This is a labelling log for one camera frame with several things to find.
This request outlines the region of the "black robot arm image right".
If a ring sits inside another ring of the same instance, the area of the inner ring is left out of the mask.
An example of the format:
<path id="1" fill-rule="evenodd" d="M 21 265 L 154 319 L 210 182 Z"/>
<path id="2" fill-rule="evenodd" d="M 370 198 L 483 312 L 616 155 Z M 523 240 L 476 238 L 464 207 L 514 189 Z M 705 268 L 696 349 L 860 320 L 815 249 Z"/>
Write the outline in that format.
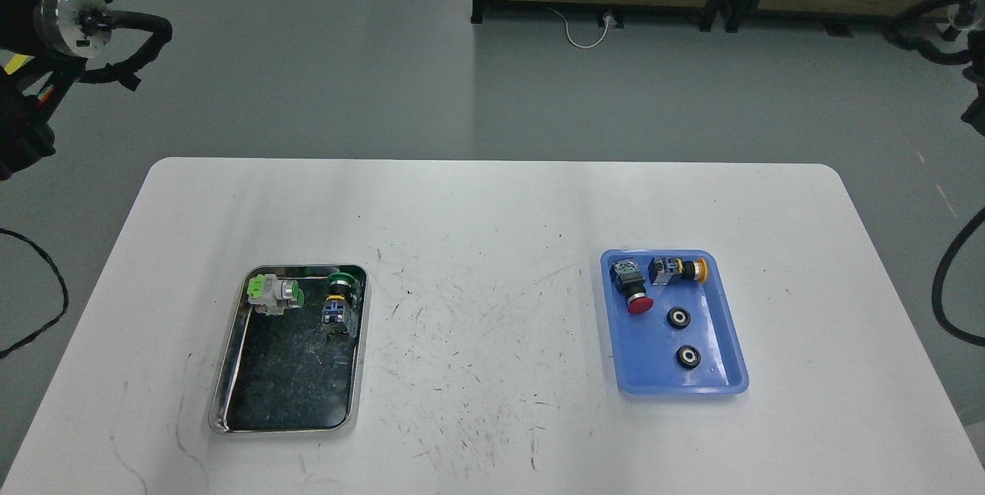
<path id="1" fill-rule="evenodd" d="M 940 33 L 945 42 L 953 42 L 964 33 L 964 49 L 947 52 L 921 36 L 908 35 L 904 26 L 915 24 L 933 11 L 947 10 L 947 27 Z M 914 51 L 937 65 L 963 66 L 963 77 L 976 87 L 975 99 L 964 110 L 961 120 L 979 134 L 984 134 L 984 0 L 921 0 L 893 15 L 883 27 L 882 36 L 890 45 Z"/>

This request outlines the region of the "black robot arm image left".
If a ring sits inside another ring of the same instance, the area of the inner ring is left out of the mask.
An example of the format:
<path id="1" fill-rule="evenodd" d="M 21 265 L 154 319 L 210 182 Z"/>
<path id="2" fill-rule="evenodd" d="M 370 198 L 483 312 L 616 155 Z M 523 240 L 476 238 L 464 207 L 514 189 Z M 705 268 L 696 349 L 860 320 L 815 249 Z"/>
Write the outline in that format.
<path id="1" fill-rule="evenodd" d="M 172 41 L 168 19 L 113 10 L 113 1 L 1 0 L 2 50 L 24 59 L 2 65 L 3 180 L 55 154 L 49 121 L 74 85 L 134 91 Z"/>

